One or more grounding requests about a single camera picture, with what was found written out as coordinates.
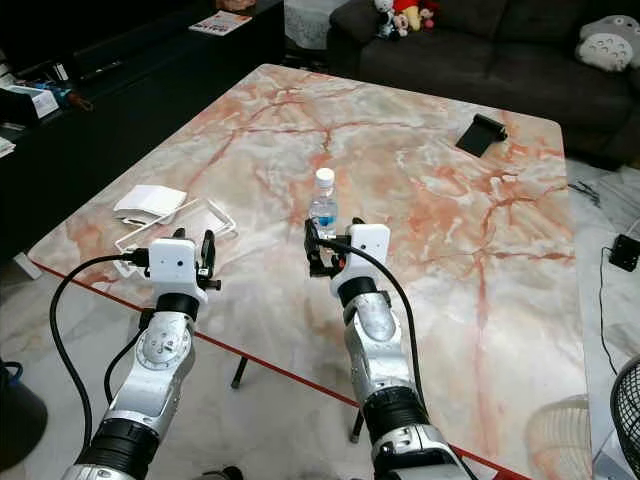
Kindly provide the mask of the grey Totoro plush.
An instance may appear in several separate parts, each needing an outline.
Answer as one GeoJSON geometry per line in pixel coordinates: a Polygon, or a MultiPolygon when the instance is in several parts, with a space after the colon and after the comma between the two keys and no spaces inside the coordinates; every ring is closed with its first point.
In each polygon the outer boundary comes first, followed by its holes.
{"type": "Polygon", "coordinates": [[[640,20],[630,15],[605,15],[579,29],[575,56],[582,64],[607,70],[640,68],[640,20]]]}

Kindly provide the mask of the red yellow plush doll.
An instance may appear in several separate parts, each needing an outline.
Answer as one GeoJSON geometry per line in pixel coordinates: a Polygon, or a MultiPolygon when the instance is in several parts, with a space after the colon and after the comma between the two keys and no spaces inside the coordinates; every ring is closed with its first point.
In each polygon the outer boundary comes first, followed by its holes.
{"type": "Polygon", "coordinates": [[[422,28],[421,0],[392,0],[394,23],[399,35],[422,28]]]}

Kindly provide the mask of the clear plastic tray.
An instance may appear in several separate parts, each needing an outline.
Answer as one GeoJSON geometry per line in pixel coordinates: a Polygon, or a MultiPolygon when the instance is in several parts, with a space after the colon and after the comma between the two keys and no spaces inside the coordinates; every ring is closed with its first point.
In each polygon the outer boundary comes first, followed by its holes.
{"type": "Polygon", "coordinates": [[[125,252],[134,248],[148,247],[156,238],[173,236],[178,229],[186,232],[186,238],[201,241],[206,230],[215,236],[224,236],[237,228],[236,220],[220,209],[209,198],[195,198],[182,204],[174,212],[157,220],[147,221],[141,227],[124,234],[113,242],[116,250],[125,252]]]}

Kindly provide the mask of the black low console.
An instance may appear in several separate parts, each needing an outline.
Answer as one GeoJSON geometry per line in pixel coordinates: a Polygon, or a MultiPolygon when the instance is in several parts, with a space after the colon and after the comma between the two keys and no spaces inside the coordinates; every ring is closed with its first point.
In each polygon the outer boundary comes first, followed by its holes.
{"type": "Polygon", "coordinates": [[[0,268],[251,70],[282,63],[284,0],[257,0],[229,35],[192,31],[212,13],[201,0],[148,24],[148,45],[77,84],[93,110],[61,110],[19,134],[0,170],[0,268]]]}

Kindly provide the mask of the white black plush toy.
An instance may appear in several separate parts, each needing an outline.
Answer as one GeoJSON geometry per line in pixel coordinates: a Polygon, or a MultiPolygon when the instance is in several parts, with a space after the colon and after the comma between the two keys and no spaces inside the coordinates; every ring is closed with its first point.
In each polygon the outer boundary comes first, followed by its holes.
{"type": "Polygon", "coordinates": [[[398,40],[402,37],[398,24],[398,14],[394,9],[394,0],[372,0],[379,19],[375,22],[375,36],[384,40],[398,40]]]}

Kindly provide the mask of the black rubbish bin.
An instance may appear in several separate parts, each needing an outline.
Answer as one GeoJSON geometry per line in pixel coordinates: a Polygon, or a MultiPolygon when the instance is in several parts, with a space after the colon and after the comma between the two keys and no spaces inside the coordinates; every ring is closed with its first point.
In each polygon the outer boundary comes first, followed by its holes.
{"type": "Polygon", "coordinates": [[[0,470],[17,466],[40,443],[49,412],[46,404],[20,378],[20,362],[1,362],[0,383],[0,470]]]}

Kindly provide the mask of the white box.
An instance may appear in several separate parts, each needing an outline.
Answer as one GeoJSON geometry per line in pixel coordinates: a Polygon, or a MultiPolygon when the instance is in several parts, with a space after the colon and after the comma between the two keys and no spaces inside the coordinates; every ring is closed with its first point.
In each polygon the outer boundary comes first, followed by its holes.
{"type": "Polygon", "coordinates": [[[41,88],[9,84],[3,87],[9,92],[6,99],[15,109],[20,118],[44,119],[45,116],[55,113],[60,108],[55,93],[41,88]]]}

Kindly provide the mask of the dark grey sofa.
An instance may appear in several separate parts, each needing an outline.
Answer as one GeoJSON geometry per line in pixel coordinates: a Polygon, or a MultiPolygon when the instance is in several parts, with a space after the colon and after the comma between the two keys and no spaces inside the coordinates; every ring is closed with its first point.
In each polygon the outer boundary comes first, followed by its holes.
{"type": "Polygon", "coordinates": [[[640,0],[438,0],[434,29],[388,40],[375,0],[346,0],[326,55],[335,76],[540,116],[576,159],[640,169],[640,69],[576,58],[581,27],[608,15],[640,20],[640,0]]]}

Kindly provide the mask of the clear plastic water bottle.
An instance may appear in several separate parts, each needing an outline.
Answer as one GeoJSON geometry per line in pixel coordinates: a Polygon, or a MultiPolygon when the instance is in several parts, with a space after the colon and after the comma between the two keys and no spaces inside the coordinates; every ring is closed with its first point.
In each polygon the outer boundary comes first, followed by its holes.
{"type": "Polygon", "coordinates": [[[314,221],[320,237],[337,236],[338,205],[335,198],[335,173],[330,168],[317,169],[314,175],[315,196],[312,197],[308,216],[314,221]]]}

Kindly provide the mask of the white tissue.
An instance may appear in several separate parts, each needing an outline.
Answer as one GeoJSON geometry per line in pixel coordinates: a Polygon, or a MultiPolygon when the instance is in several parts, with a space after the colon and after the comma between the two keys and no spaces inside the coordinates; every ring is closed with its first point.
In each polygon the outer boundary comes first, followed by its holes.
{"type": "Polygon", "coordinates": [[[187,193],[165,186],[134,186],[116,202],[114,218],[136,225],[163,220],[186,201],[187,193]]]}

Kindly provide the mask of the white lace cloth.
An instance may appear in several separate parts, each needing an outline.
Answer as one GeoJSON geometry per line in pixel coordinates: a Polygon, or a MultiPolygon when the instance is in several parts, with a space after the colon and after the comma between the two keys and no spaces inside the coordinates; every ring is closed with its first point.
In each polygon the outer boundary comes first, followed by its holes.
{"type": "Polygon", "coordinates": [[[326,50],[329,17],[348,0],[284,0],[285,36],[305,50],[326,50]]]}

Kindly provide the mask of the red white magazine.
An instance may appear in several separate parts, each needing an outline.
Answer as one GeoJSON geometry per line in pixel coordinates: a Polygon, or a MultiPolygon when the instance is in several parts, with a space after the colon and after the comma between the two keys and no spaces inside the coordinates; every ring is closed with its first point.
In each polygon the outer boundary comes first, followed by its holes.
{"type": "Polygon", "coordinates": [[[211,17],[200,20],[192,26],[189,31],[204,33],[204,35],[225,36],[230,32],[236,31],[244,24],[250,23],[253,19],[252,15],[242,15],[232,12],[216,12],[211,17]]]}

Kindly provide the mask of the black power adapter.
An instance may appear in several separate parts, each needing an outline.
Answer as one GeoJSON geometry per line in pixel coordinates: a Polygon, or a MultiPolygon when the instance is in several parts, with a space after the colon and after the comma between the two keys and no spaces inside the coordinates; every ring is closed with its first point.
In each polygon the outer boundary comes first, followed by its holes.
{"type": "Polygon", "coordinates": [[[634,273],[637,266],[640,266],[640,239],[618,234],[613,239],[612,246],[605,247],[604,252],[607,253],[609,264],[627,273],[634,273]]]}

